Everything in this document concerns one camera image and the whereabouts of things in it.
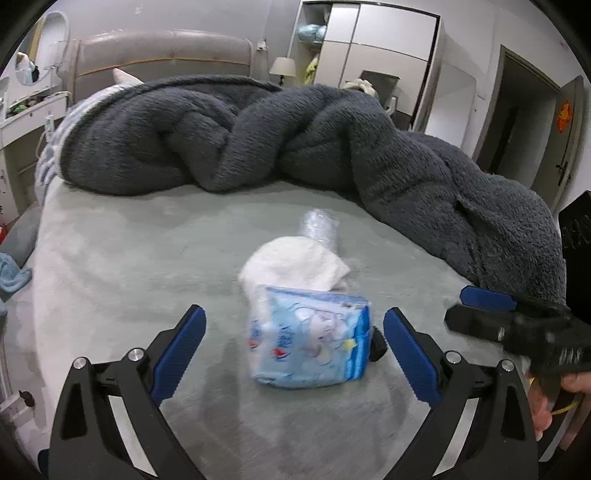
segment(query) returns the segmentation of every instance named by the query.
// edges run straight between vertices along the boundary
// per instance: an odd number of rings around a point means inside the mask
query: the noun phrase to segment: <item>tissue pack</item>
[[[371,342],[369,304],[343,293],[260,286],[249,319],[252,377],[284,388],[363,376]]]

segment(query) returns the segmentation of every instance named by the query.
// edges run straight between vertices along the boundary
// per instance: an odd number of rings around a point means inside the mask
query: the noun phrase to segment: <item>gray bed sheet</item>
[[[48,423],[75,357],[118,359],[148,345],[197,303],[207,314],[206,336],[161,409],[210,480],[382,478],[428,412],[391,352],[360,381],[334,387],[288,391],[248,376],[248,308],[238,272],[263,243],[296,234],[312,207],[340,220],[350,291],[370,300],[376,325],[398,306],[442,349],[498,362],[495,346],[445,330],[445,310],[467,281],[335,193],[278,182],[224,195],[187,185],[109,197],[55,179],[41,219],[33,291]],[[121,402],[115,407],[123,420]],[[459,453],[466,418],[441,469]],[[151,471],[129,427],[122,432],[136,466]]]

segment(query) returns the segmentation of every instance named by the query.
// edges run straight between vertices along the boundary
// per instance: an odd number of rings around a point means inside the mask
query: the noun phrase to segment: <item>blue gripper pad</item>
[[[150,396],[159,407],[166,399],[174,395],[189,362],[205,335],[205,311],[198,307],[170,342],[160,361],[154,367],[154,383]]]
[[[384,336],[414,394],[435,407],[441,400],[437,371],[395,309],[384,315]]]
[[[460,301],[469,307],[489,312],[507,313],[517,308],[517,302],[506,293],[498,293],[468,285],[460,292]]]

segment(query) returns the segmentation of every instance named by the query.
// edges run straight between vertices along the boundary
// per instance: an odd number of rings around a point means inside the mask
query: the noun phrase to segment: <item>door handle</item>
[[[564,166],[562,166],[562,164],[555,165],[555,167],[560,170],[560,178],[558,179],[558,185],[560,185],[562,183],[562,181],[564,179],[564,175],[566,175],[566,167],[567,167],[568,164],[569,163],[566,162],[564,164]]]

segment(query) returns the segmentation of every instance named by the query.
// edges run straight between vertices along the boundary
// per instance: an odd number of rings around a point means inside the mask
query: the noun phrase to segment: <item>upholstered headboard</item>
[[[243,38],[197,30],[130,31],[71,41],[59,75],[76,103],[113,85],[113,68],[147,82],[199,73],[257,78],[252,64],[252,44]]]

